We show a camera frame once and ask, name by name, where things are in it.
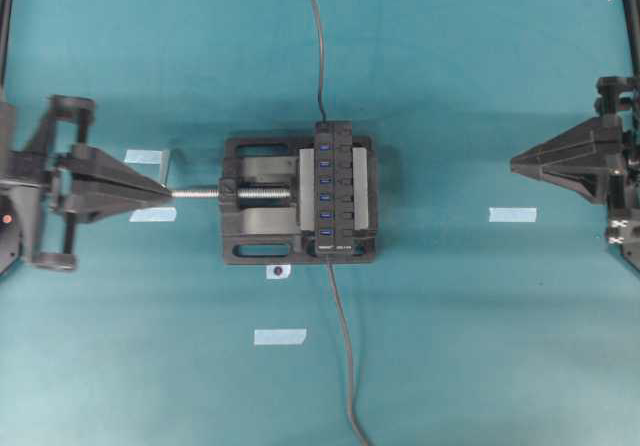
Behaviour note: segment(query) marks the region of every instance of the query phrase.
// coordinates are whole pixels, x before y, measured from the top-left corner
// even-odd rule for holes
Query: threaded rod
[[[171,192],[175,199],[218,199],[220,192],[210,189],[176,189]],[[291,191],[287,188],[238,188],[240,199],[287,199]]]

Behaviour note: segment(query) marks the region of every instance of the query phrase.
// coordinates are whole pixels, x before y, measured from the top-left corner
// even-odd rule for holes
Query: black plastic part
[[[316,124],[315,249],[316,255],[353,255],[353,136],[351,123]]]
[[[22,151],[11,151],[9,142],[15,119],[12,108],[0,103],[0,134],[7,144],[0,146],[0,194],[11,202],[21,231],[21,257],[41,268],[70,271],[76,267],[73,255],[76,226],[107,216],[170,201],[171,192],[140,175],[103,151],[87,146],[95,104],[85,98],[53,96],[49,110]],[[55,157],[48,169],[58,122],[76,126],[77,142],[71,152]],[[61,173],[71,176],[71,191],[61,190]],[[40,250],[44,229],[43,203],[50,198],[50,209],[63,216],[65,234],[60,253]],[[0,252],[15,249],[0,243]]]
[[[354,137],[353,145],[368,152],[369,228],[353,234],[352,254],[332,258],[336,264],[369,263],[376,255],[377,218],[376,156],[368,137]],[[247,156],[249,150],[278,146],[280,156]],[[227,264],[322,264],[316,254],[314,231],[299,224],[298,158],[301,149],[313,149],[313,137],[232,138],[225,143],[223,175],[219,182],[223,259]],[[240,187],[287,187],[289,199],[240,200]],[[265,254],[243,255],[246,246]],[[269,255],[270,250],[276,255]]]
[[[9,198],[0,196],[0,274],[20,257],[20,225]]]
[[[13,0],[0,0],[0,88],[2,91],[4,91],[4,77],[7,70],[12,3]]]
[[[601,78],[600,116],[591,118],[511,160],[511,170],[577,192],[593,204],[607,206],[605,237],[640,270],[640,202],[635,129],[624,131],[620,95],[635,92],[635,78]]]
[[[624,4],[633,75],[640,76],[640,0],[622,0]]]

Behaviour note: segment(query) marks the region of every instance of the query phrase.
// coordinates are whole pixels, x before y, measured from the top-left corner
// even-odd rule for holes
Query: teal cloth
[[[328,115],[379,155],[379,257],[336,268],[374,443],[637,444],[639,276],[602,207],[509,172],[631,73],[621,0],[318,2]],[[11,26],[16,146],[49,95],[87,96],[91,144],[170,148],[182,187],[217,181],[226,138],[319,117],[308,0],[15,0]],[[0,444],[355,444],[325,269],[225,266],[215,202],[177,208],[81,227],[74,274],[2,279]],[[308,334],[254,347],[269,328]]]

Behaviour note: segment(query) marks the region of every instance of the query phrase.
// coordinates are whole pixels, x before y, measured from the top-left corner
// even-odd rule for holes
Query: metal rod
[[[622,0],[624,4],[633,74],[640,74],[640,0]]]
[[[64,242],[62,243],[62,252],[64,254],[73,253],[73,241],[76,235],[76,215],[66,213],[65,215]]]
[[[7,69],[7,51],[9,49],[9,23],[13,0],[0,0],[0,94],[4,98],[4,76]]]
[[[171,196],[176,199],[218,199],[220,193],[216,188],[210,189],[175,189]],[[291,191],[287,188],[238,188],[240,199],[287,199]]]
[[[81,110],[78,114],[78,133],[76,134],[76,143],[85,144],[87,142],[90,124],[91,113],[87,110]]]

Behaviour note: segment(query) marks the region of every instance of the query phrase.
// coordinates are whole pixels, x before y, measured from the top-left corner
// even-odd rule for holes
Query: black cable
[[[340,293],[338,292],[338,286],[336,285],[336,276],[333,272],[333,265],[330,261],[327,261],[327,270],[329,271],[329,283],[331,283],[331,289],[333,291],[333,299],[336,302],[336,308],[338,309],[338,316],[340,317],[340,330],[342,331],[342,337],[344,338],[344,348],[347,353],[347,417],[351,423],[351,428],[356,436],[360,440],[363,446],[369,446],[369,441],[360,428],[358,418],[353,409],[354,401],[354,372],[353,372],[353,350],[351,348],[351,337],[349,336],[349,327],[347,325],[347,318],[344,315],[344,309],[342,308],[342,301],[340,300]]]
[[[313,8],[313,17],[316,22],[316,30],[318,31],[318,45],[320,53],[319,61],[319,73],[318,73],[318,107],[320,108],[320,114],[322,115],[322,121],[327,121],[327,113],[324,110],[324,104],[322,102],[322,93],[324,90],[324,33],[322,32],[322,20],[320,19],[320,9],[318,8],[318,2],[311,0],[311,7]],[[342,337],[344,339],[344,348],[347,355],[347,418],[351,423],[353,432],[358,437],[358,440],[363,446],[369,446],[369,441],[362,431],[362,428],[358,424],[358,418],[356,417],[353,409],[354,402],[354,371],[353,371],[353,348],[351,347],[351,337],[349,336],[349,327],[347,325],[347,318],[344,315],[344,309],[342,308],[342,300],[340,299],[340,293],[338,292],[338,286],[336,285],[336,277],[333,273],[333,265],[331,261],[327,259],[327,270],[329,271],[329,283],[331,283],[331,290],[333,291],[333,299],[336,303],[338,310],[338,317],[340,319],[340,331],[342,331]]]
[[[324,33],[322,32],[322,21],[320,19],[320,8],[318,8],[318,2],[311,0],[311,7],[313,8],[313,17],[316,22],[316,30],[318,31],[318,45],[320,53],[320,66],[318,72],[318,107],[320,108],[320,114],[322,115],[322,121],[327,121],[327,113],[324,110],[324,103],[322,102],[322,93],[324,91]]]

